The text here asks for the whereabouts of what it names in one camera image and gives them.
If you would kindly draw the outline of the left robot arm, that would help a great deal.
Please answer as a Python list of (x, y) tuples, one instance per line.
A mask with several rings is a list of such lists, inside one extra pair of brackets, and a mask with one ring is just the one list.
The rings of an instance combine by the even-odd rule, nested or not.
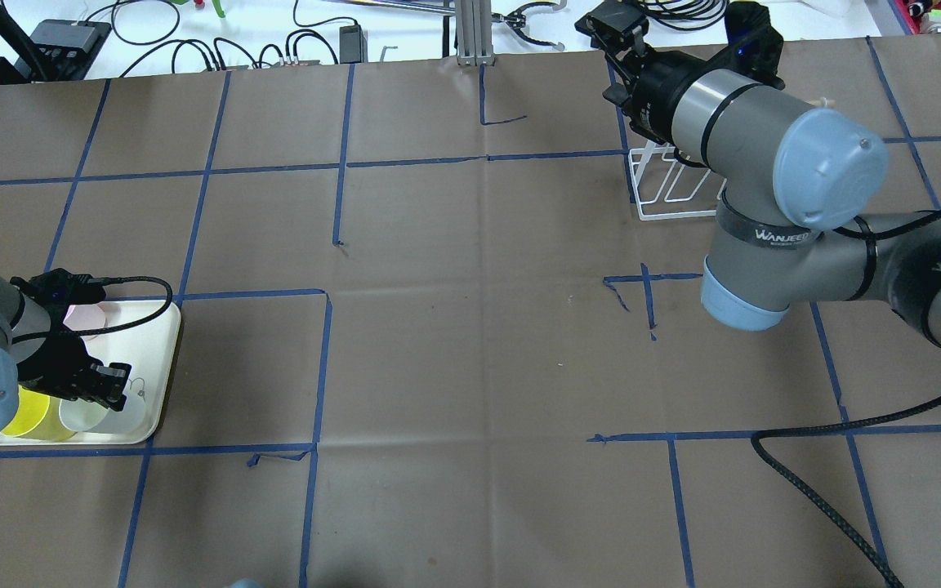
[(85, 399), (109, 410), (126, 406), (131, 366), (89, 355), (64, 323), (67, 309), (105, 299), (107, 279), (56, 269), (36, 278), (0, 276), (0, 431), (26, 388), (58, 399)]

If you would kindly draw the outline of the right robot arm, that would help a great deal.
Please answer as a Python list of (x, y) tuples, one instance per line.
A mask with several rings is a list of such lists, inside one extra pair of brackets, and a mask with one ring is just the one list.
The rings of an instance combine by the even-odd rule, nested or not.
[(703, 261), (710, 316), (757, 332), (798, 302), (879, 299), (941, 349), (941, 209), (867, 215), (885, 142), (785, 93), (765, 5), (729, 5), (727, 46), (708, 60), (647, 44), (638, 1), (604, 1), (575, 27), (618, 76), (604, 98), (631, 130), (725, 179)]

